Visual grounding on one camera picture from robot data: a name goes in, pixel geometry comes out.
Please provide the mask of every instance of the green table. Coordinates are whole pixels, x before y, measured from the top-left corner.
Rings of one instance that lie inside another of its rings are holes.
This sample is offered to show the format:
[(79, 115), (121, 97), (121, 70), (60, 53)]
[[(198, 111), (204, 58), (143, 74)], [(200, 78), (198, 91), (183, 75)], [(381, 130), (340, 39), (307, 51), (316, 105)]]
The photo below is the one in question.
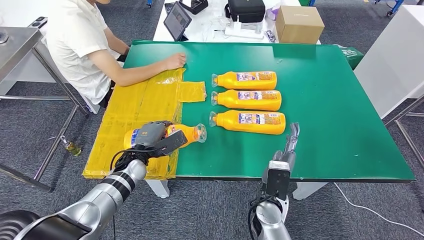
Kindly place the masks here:
[[(414, 175), (337, 46), (261, 43), (134, 41), (125, 67), (187, 54), (185, 81), (205, 81), (205, 102), (184, 103), (182, 123), (207, 127), (207, 141), (179, 152), (177, 178), (258, 179), (286, 143), (289, 123), (299, 122), (295, 182), (408, 183)], [(282, 135), (209, 127), (211, 74), (275, 71), (286, 115)]]

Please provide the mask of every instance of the cardboard box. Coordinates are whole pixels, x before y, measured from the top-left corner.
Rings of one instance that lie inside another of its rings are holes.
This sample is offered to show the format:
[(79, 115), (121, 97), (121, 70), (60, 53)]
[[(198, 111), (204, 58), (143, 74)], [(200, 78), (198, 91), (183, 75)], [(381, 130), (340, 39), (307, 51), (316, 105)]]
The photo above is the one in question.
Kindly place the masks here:
[(324, 29), (313, 6), (281, 6), (275, 20), (275, 37), (280, 43), (316, 44)]

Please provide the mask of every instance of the plastic bottle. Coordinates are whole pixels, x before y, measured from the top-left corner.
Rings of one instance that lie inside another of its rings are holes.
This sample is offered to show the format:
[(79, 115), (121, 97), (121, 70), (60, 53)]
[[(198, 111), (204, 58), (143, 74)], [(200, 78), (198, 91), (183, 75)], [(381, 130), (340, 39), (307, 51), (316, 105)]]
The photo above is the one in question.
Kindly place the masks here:
[(239, 90), (274, 90), (277, 85), (277, 74), (273, 71), (229, 71), (222, 75), (212, 74), (212, 87), (221, 86), (226, 89)]
[(268, 91), (236, 91), (212, 92), (212, 106), (224, 105), (231, 109), (255, 109), (277, 111), (281, 106), (281, 93), (277, 90)]
[(286, 128), (286, 117), (280, 112), (272, 111), (236, 111), (224, 113), (211, 111), (209, 115), (211, 127), (216, 125), (227, 130), (279, 135)]
[[(181, 129), (184, 132), (185, 137), (187, 138), (187, 143), (181, 146), (184, 148), (191, 143), (199, 142), (204, 143), (206, 141), (207, 132), (205, 125), (199, 123), (197, 126), (186, 126), (183, 124), (173, 124), (168, 126), (165, 131), (165, 137), (172, 134), (176, 130)], [(136, 139), (137, 134), (139, 133), (139, 128), (129, 131), (125, 134), (123, 138), (123, 146), (125, 149), (134, 147), (133, 141)]]
[(70, 154), (74, 156), (79, 156), (81, 154), (81, 148), (75, 145), (75, 143), (66, 140), (65, 136), (60, 136), (60, 140), (62, 140), (63, 146)]
[(183, 124), (171, 125), (167, 128), (165, 136), (168, 136), (179, 129), (184, 132), (184, 135), (187, 138), (187, 143), (182, 145), (180, 148), (185, 148), (194, 142), (204, 143), (206, 141), (206, 127), (201, 123), (197, 124), (196, 126), (186, 126)]

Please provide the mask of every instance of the tablet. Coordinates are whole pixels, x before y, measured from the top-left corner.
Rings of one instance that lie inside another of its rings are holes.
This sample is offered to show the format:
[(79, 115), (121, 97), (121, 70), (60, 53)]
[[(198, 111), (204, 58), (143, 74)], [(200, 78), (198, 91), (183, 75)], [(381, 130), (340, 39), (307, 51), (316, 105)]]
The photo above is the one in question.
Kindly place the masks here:
[(191, 22), (191, 17), (183, 9), (180, 2), (176, 1), (163, 24), (166, 29), (168, 29), (172, 38), (175, 41), (180, 41), (183, 37), (184, 31)]

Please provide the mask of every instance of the white t-shirt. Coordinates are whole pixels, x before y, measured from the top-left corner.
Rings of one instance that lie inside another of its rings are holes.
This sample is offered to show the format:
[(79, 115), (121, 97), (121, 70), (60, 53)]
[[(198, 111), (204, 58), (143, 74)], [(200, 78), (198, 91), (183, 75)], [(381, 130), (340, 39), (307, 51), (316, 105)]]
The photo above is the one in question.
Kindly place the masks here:
[(87, 0), (55, 0), (48, 16), (47, 47), (57, 68), (78, 92), (98, 104), (109, 91), (111, 79), (87, 57), (111, 50), (104, 30), (108, 27), (97, 6)]

